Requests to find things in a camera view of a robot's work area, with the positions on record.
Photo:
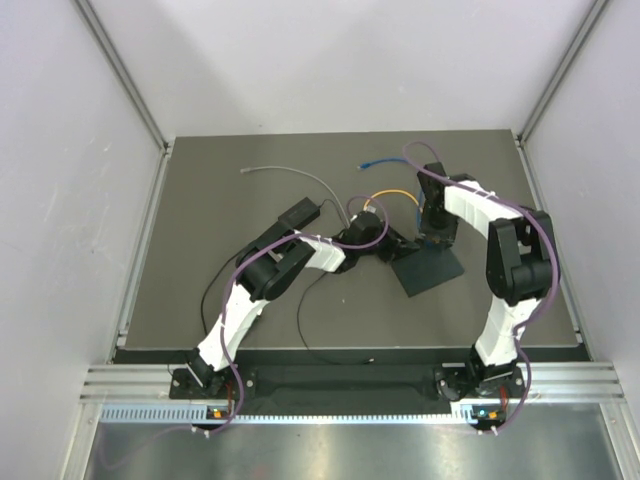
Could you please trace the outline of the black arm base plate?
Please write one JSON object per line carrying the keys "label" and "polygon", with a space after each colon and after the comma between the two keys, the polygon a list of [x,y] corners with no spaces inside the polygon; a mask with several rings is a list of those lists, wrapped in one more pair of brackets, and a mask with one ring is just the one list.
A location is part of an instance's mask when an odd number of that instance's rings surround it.
{"label": "black arm base plate", "polygon": [[390,393],[405,399],[457,402],[473,396],[520,394],[524,391],[521,370],[513,367],[503,375],[481,379],[466,367],[442,365],[245,365],[209,372],[203,379],[191,366],[172,373],[169,397],[176,400],[274,399],[282,393],[303,400]]}

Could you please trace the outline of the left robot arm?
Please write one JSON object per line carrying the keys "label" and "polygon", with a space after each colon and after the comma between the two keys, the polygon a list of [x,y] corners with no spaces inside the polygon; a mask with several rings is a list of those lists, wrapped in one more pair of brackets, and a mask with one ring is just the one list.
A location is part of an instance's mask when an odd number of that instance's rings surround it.
{"label": "left robot arm", "polygon": [[225,289],[223,308],[205,339],[187,357],[192,384],[205,396],[226,387],[228,368],[242,339],[266,305],[280,297],[305,268],[343,274],[360,258],[376,256],[385,263],[420,250],[372,211],[357,213],[333,237],[304,234],[321,207],[305,198],[234,257],[236,270]]}

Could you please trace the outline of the dark grey network switch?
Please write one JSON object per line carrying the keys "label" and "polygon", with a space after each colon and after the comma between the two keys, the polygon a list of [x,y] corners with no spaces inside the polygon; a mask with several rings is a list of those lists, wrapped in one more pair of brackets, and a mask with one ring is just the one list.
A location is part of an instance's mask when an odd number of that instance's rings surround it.
{"label": "dark grey network switch", "polygon": [[451,249],[423,248],[391,263],[406,295],[411,298],[464,274]]}

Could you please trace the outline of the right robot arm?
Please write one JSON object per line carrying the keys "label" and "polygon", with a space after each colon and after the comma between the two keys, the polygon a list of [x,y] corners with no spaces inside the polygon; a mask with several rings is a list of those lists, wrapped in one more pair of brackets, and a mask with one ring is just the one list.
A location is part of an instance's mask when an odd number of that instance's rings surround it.
{"label": "right robot arm", "polygon": [[443,165],[417,174],[424,204],[420,234],[430,247],[453,246],[464,221],[486,239],[485,276],[492,293],[484,329],[470,349],[465,369],[437,374],[445,398],[492,394],[514,376],[524,322],[557,285],[553,225],[548,214],[502,201],[468,175],[449,177]]}

